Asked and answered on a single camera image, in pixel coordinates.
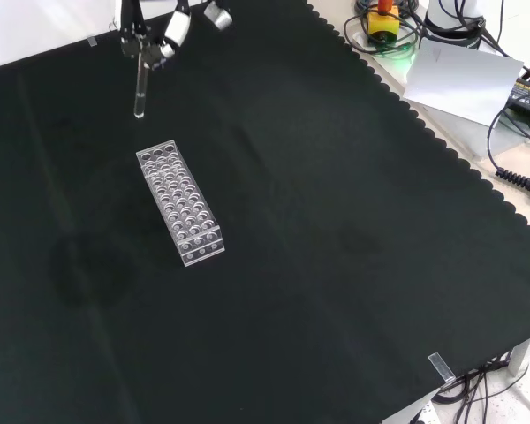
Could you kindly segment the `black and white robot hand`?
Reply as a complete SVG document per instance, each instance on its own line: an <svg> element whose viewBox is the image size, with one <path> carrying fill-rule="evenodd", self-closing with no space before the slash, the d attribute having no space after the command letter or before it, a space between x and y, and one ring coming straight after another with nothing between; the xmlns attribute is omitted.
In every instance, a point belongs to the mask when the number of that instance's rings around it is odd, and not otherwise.
<svg viewBox="0 0 530 424"><path fill-rule="evenodd" d="M140 1L116 1L115 25L121 49L127 57L137 57L144 68L155 70L170 60L184 43L192 13L188 1L177 1L161 36L149 34Z"/></svg>

